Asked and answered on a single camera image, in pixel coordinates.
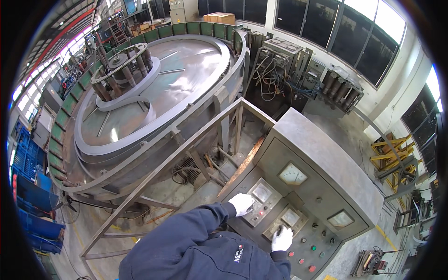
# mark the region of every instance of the metal frame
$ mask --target metal frame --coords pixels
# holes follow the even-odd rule
[[[130,250],[116,251],[116,252],[107,252],[102,254],[89,254],[90,250],[93,246],[100,240],[101,238],[121,238],[121,237],[134,237],[134,236],[142,236],[146,233],[126,233],[126,234],[111,234],[106,233],[107,229],[118,219],[118,217],[123,214],[128,207],[132,206],[134,202],[141,199],[141,195],[145,191],[145,189],[151,185],[157,178],[160,173],[166,173],[171,171],[171,166],[175,164],[177,161],[181,160],[186,153],[194,149],[195,144],[205,136],[209,131],[211,131],[214,127],[219,127],[221,121],[225,118],[229,117],[230,114],[237,112],[237,131],[234,139],[234,151],[237,151],[239,148],[240,137],[241,137],[241,127],[242,127],[242,113],[243,110],[247,109],[259,119],[264,121],[269,127],[273,127],[276,123],[275,120],[270,118],[263,111],[246,101],[244,98],[239,98],[229,107],[224,109],[220,114],[215,116],[210,122],[208,122],[204,127],[202,127],[198,132],[196,132],[192,137],[186,140],[174,153],[172,153],[161,165],[159,165],[154,171],[148,173],[145,179],[140,183],[140,185],[121,203],[121,205],[110,215],[110,217],[104,222],[104,224],[99,228],[99,230],[93,235],[91,240],[87,243],[87,245],[82,249],[79,257],[81,258],[82,264],[85,266],[89,276],[92,280],[96,280],[95,275],[87,263],[89,259],[99,259],[99,258],[109,258],[114,256],[119,256],[123,254],[127,254]]]

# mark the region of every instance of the navy work jacket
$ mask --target navy work jacket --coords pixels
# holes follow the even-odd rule
[[[240,235],[221,231],[236,216],[228,202],[176,214],[142,238],[119,267],[120,280],[289,280],[286,251],[270,255]]]

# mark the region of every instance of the circular machine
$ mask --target circular machine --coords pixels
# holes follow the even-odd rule
[[[173,129],[188,139],[216,115],[217,89],[226,86],[229,103],[236,98],[249,55],[240,44],[241,56],[214,37],[176,35],[132,45],[91,68],[92,87],[64,134],[66,180],[52,174],[53,181],[97,200],[132,192],[179,147]]]

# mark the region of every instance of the white work glove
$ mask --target white work glove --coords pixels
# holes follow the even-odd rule
[[[292,243],[293,231],[291,228],[286,228],[284,225],[281,225],[280,230],[277,230],[272,238],[271,252],[286,251]]]
[[[229,202],[237,210],[237,217],[247,214],[247,209],[252,206],[255,199],[250,194],[237,194]]]

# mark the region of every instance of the concrete floor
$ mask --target concrete floor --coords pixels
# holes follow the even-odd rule
[[[245,112],[245,117],[246,122],[242,129],[239,151],[241,154],[238,155],[238,161],[243,160],[242,155],[246,156],[258,138],[262,135],[260,132],[262,122],[248,112]],[[365,170],[366,174],[372,180],[375,180],[373,175],[374,167],[369,161],[369,157],[372,155],[373,151],[370,148],[369,139],[362,132],[362,121],[358,116],[352,113],[348,116],[344,116],[342,119],[331,119],[307,114],[306,117],[338,143],[355,160],[355,162]],[[234,170],[236,170],[236,168],[228,161],[224,163],[223,169],[230,176],[233,174]],[[376,180],[375,183],[386,195],[392,193],[392,190],[388,186],[382,186],[378,180]],[[191,184],[180,185],[173,182],[171,179],[168,179],[156,185],[149,186],[144,195],[175,205],[182,205],[182,208],[179,211],[184,212],[197,205],[213,202],[219,191],[220,187],[212,181],[204,184],[195,192],[194,187]],[[395,209],[398,208],[398,203],[393,202],[393,207]],[[76,279],[79,276],[87,275],[78,255],[83,246],[88,243],[90,238],[110,215],[104,209],[86,205],[75,205],[75,208],[79,209],[79,216],[77,218],[76,213],[63,209],[65,221],[73,221],[75,218],[76,220],[71,224],[66,223],[64,248],[61,254],[51,255],[53,265],[59,277],[63,280]],[[150,215],[146,215],[143,218],[143,226],[137,226],[135,220],[119,219],[116,224],[109,229],[109,232],[138,233],[150,231],[172,215],[172,213],[153,223],[146,224],[146,222],[167,211],[167,209],[154,209],[154,211],[151,211]],[[61,210],[58,210],[57,218],[61,220]],[[384,251],[409,247],[409,240],[411,240],[412,237],[407,238],[407,231],[404,229],[396,235],[392,229],[394,219],[395,213],[392,213],[390,209],[384,207],[379,217],[377,228],[347,242],[318,279],[341,280],[351,278],[349,273],[360,250],[371,250],[373,249],[373,246],[378,246]],[[95,254],[130,249],[136,241],[137,239],[134,237],[101,239],[90,253]],[[407,254],[408,251],[385,255],[383,260],[388,261],[386,272],[396,272],[401,270]],[[123,258],[124,255],[113,258],[91,260],[88,261],[88,263],[97,279],[113,280],[118,278],[118,266]],[[363,278],[402,279],[403,275],[369,276]]]

